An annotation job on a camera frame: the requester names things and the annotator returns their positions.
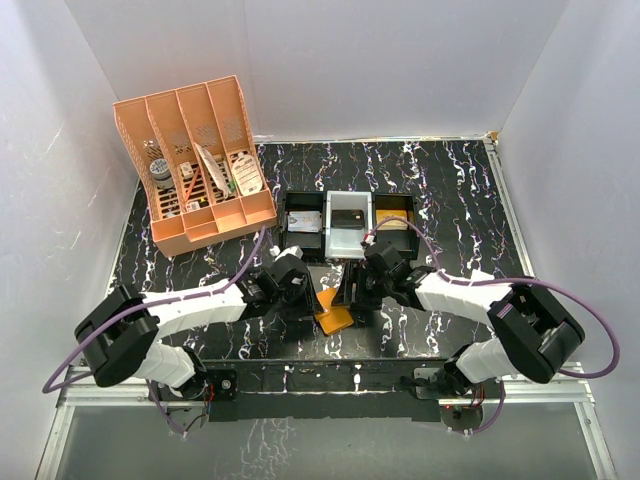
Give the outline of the orange leather card holder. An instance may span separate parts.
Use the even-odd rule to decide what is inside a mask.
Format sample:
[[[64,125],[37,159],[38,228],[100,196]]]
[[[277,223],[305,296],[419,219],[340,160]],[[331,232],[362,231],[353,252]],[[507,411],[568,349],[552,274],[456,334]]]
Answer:
[[[314,318],[327,336],[338,333],[354,324],[354,319],[345,306],[332,305],[336,294],[335,288],[328,288],[317,293],[317,299],[323,311],[317,313]]]

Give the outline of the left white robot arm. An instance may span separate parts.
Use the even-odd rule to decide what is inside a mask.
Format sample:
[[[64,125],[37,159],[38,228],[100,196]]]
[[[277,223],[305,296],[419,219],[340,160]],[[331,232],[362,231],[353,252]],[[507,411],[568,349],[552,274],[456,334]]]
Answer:
[[[195,353],[162,339],[210,324],[231,324],[275,313],[282,319],[324,311],[299,247],[268,268],[178,292],[116,288],[75,329],[96,384],[111,387],[135,377],[163,383],[186,399],[200,396],[207,376]]]

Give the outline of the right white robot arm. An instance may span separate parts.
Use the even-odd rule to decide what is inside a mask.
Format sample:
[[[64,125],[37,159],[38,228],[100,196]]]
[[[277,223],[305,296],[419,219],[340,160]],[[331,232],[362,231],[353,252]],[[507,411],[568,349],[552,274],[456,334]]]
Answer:
[[[496,283],[475,270],[471,279],[444,278],[431,266],[412,266],[388,243],[375,243],[347,263],[334,306],[380,309],[386,298],[414,310],[449,313],[490,327],[493,338],[460,347],[430,375],[404,376],[416,398],[471,395],[487,380],[522,375],[547,384],[585,339],[585,332],[548,288],[527,279]]]

